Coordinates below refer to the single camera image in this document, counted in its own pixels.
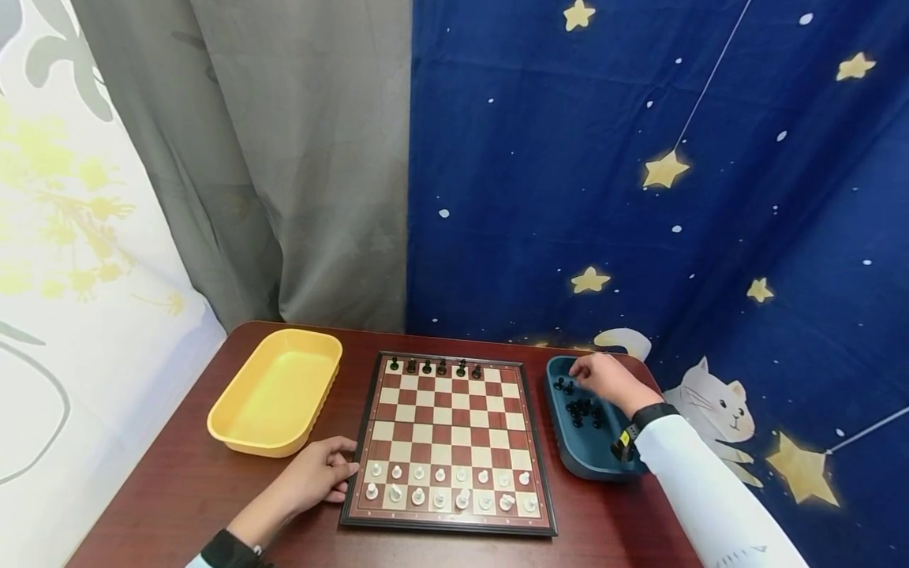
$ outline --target yellow star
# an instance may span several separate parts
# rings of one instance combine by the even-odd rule
[[[864,74],[868,73],[868,69],[875,65],[877,65],[876,61],[865,59],[864,51],[860,51],[852,59],[847,59],[840,64],[840,72],[836,74],[836,80],[861,79]]]
[[[644,180],[644,187],[656,184],[663,187],[672,187],[675,177],[689,167],[678,161],[675,150],[655,162],[647,162],[646,165],[647,179]]]
[[[565,31],[570,32],[577,26],[587,27],[590,24],[590,16],[594,15],[593,8],[584,5],[584,0],[575,0],[574,5],[562,14],[565,14]]]
[[[826,458],[823,453],[803,450],[780,432],[780,450],[768,457],[767,461],[785,478],[796,503],[813,495],[838,507],[840,504],[824,479]]]
[[[595,268],[588,266],[583,274],[575,276],[571,279],[571,282],[574,284],[574,293],[580,294],[584,290],[599,292],[600,290],[603,290],[603,284],[606,284],[612,279],[612,276],[597,274]]]
[[[757,278],[751,282],[751,287],[748,288],[747,296],[750,296],[757,300],[757,303],[763,304],[767,301],[768,298],[775,296],[773,291],[767,287],[766,278]]]

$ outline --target blue curtain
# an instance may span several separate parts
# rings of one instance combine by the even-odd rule
[[[909,3],[414,5],[408,331],[624,348],[812,566],[905,565]]]

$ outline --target wooden table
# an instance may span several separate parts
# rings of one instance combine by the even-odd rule
[[[212,439],[208,411],[258,343],[286,324],[236,328],[136,466],[68,566],[184,566],[284,468]],[[344,345],[335,385],[310,439],[356,439],[380,350],[520,361],[531,385],[559,536],[521,539],[404,533],[338,526],[340,507],[319,505],[291,523],[266,559],[281,568],[342,566],[698,566],[694,550],[652,475],[639,483],[587,482],[559,460],[541,377],[557,354],[577,352],[409,335],[319,330]]]

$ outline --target chessboard frame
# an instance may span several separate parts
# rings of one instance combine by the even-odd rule
[[[369,391],[366,395],[364,404],[363,417],[360,419],[360,429],[357,432],[357,447],[354,455],[354,462],[360,463],[363,457],[363,441],[366,439],[366,429],[369,427],[369,415],[371,413],[375,389],[379,385],[380,373],[384,372],[382,365],[383,358],[386,356],[396,356],[404,364],[405,358],[413,358],[418,362],[422,359],[445,359],[457,364],[462,359],[469,364],[499,364],[515,367],[521,380],[521,386],[524,392],[524,401],[527,410],[526,424],[529,430],[530,438],[534,443],[534,450],[537,456],[537,467],[540,483],[543,486],[542,498],[545,501],[546,515],[548,517],[548,527],[521,527],[521,526],[496,526],[485,524],[466,524],[466,523],[449,523],[445,521],[398,521],[394,519],[370,519],[364,517],[351,516],[350,510],[354,500],[358,479],[363,474],[357,472],[350,479],[347,485],[347,494],[344,505],[341,508],[341,517],[338,524],[342,526],[359,526],[373,528],[392,528],[397,530],[416,530],[416,531],[433,531],[439,533],[481,533],[481,534],[507,534],[512,536],[526,537],[554,537],[558,536],[558,528],[555,524],[555,512],[553,511],[552,496],[549,492],[549,480],[546,477],[546,466],[544,464],[543,449],[540,446],[538,437],[537,419],[533,405],[530,403],[530,384],[527,382],[527,376],[524,373],[524,364],[517,361],[502,361],[496,359],[483,359],[478,357],[464,357],[440,354],[417,354],[399,351],[380,351],[375,357],[372,378],[370,379]]]

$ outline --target chessboard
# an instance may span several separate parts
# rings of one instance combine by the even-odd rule
[[[520,363],[379,354],[343,525],[556,536]]]

